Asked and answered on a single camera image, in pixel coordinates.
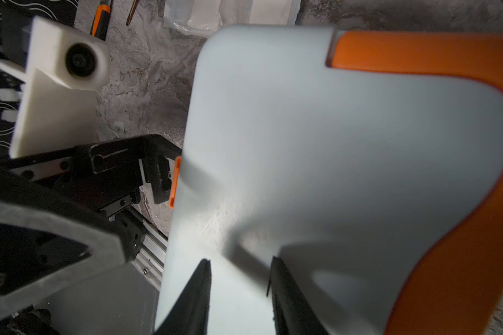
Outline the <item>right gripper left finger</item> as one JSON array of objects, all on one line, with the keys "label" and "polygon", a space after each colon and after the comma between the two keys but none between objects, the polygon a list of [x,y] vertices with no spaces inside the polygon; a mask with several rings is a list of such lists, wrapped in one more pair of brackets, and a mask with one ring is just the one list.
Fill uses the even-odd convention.
[{"label": "right gripper left finger", "polygon": [[211,263],[202,259],[155,334],[207,334],[211,285]]}]

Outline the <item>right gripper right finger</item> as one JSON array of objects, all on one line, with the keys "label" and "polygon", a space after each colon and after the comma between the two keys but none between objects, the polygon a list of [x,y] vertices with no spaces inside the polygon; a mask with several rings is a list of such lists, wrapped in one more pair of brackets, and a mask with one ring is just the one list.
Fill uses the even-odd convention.
[{"label": "right gripper right finger", "polygon": [[276,334],[328,334],[281,258],[272,258],[267,295]]}]

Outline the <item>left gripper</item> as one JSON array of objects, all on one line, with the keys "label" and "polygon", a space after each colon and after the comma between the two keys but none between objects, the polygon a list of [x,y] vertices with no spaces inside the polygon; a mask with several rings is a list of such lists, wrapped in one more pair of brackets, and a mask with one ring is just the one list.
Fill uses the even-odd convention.
[{"label": "left gripper", "polygon": [[141,135],[30,154],[0,168],[0,320],[69,286],[131,262],[140,228],[109,221],[140,201],[170,198],[182,150]]}]

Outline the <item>blue orange first aid box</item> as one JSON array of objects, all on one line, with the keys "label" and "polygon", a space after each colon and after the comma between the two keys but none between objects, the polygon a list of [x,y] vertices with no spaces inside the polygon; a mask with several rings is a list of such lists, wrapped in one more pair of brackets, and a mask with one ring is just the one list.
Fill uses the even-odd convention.
[{"label": "blue orange first aid box", "polygon": [[503,33],[233,26],[196,63],[156,328],[274,334],[280,258],[330,334],[482,334],[503,292]]}]

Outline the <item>white gauze packet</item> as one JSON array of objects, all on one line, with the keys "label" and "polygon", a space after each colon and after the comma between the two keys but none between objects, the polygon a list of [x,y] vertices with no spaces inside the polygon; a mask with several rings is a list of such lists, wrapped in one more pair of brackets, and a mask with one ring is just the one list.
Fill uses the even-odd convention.
[{"label": "white gauze packet", "polygon": [[187,36],[208,38],[222,25],[220,0],[167,0],[163,20],[168,28]]},{"label": "white gauze packet", "polygon": [[223,25],[294,25],[300,0],[222,0]]}]

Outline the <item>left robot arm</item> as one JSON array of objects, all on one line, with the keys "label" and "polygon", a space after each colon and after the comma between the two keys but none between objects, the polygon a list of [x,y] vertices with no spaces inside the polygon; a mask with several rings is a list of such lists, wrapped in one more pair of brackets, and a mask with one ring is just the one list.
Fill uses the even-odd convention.
[{"label": "left robot arm", "polygon": [[85,33],[10,1],[0,12],[0,100],[18,103],[0,162],[0,321],[12,317],[14,333],[52,333],[28,306],[145,253],[143,184],[157,204],[175,198],[179,147],[160,135],[95,141],[110,14],[102,1]]}]

